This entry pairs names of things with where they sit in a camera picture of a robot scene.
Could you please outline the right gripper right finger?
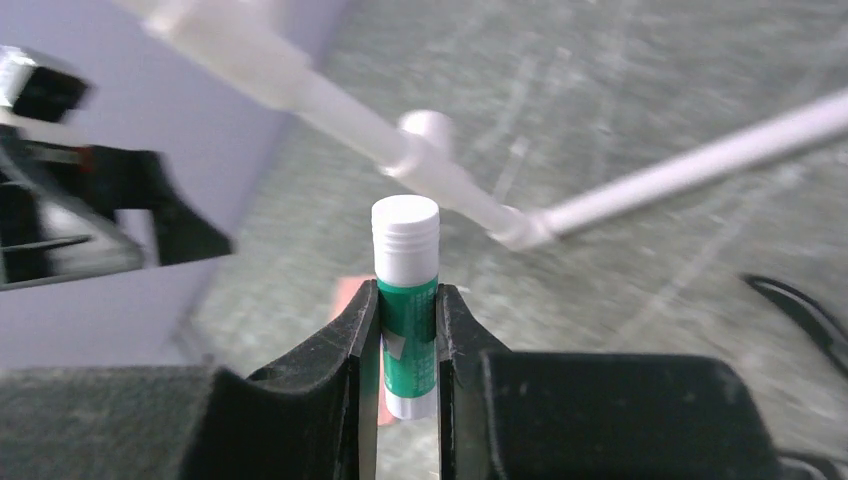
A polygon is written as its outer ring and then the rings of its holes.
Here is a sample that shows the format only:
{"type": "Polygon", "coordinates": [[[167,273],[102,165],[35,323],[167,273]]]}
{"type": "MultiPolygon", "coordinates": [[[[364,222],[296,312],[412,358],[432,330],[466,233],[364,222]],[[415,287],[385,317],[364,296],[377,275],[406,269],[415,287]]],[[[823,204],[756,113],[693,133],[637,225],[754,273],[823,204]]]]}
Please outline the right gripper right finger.
{"type": "Polygon", "coordinates": [[[453,285],[436,296],[445,479],[843,479],[778,448],[727,363],[682,354],[514,351],[453,285]]]}

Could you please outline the pink brown envelope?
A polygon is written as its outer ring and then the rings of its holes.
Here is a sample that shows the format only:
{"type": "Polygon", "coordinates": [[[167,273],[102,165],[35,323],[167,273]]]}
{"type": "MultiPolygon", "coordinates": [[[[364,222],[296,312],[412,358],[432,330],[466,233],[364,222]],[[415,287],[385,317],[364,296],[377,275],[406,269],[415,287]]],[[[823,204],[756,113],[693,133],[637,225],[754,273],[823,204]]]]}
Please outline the pink brown envelope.
{"type": "MultiPolygon", "coordinates": [[[[329,314],[329,321],[334,320],[345,310],[345,308],[348,306],[348,304],[364,282],[374,279],[375,277],[373,275],[339,277],[336,282],[332,308],[329,314]]],[[[396,420],[396,418],[390,413],[386,405],[383,355],[379,354],[378,359],[380,361],[380,370],[378,374],[379,393],[377,425],[379,427],[383,427],[392,424],[396,420]]]]}

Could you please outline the green glue stick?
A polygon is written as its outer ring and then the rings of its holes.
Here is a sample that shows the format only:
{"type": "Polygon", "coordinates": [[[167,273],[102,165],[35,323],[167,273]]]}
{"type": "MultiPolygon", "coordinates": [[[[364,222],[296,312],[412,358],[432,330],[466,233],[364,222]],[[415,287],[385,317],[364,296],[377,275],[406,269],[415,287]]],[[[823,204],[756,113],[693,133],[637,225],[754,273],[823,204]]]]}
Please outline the green glue stick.
{"type": "Polygon", "coordinates": [[[437,412],[435,296],[440,268],[440,209],[419,195],[372,206],[386,408],[400,420],[437,412]]]}

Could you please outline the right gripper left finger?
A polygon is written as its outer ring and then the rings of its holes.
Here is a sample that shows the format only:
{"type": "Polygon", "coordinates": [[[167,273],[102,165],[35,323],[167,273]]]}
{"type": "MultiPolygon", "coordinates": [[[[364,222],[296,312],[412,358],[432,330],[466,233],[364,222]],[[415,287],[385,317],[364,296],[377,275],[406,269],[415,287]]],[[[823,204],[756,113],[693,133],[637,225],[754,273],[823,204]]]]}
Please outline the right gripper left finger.
{"type": "Polygon", "coordinates": [[[224,367],[1,375],[5,479],[371,479],[378,292],[249,376],[224,367]]]}

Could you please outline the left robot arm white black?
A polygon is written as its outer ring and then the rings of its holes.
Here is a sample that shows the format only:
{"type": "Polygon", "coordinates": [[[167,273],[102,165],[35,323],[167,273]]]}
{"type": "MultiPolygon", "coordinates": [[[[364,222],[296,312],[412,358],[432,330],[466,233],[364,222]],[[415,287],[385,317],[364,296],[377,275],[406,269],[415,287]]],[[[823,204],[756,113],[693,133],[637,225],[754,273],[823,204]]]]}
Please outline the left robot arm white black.
{"type": "Polygon", "coordinates": [[[1,49],[2,288],[142,269],[123,210],[149,213],[161,266],[230,255],[232,240],[181,197],[160,153],[93,145],[68,125],[89,90],[57,58],[1,49]]]}

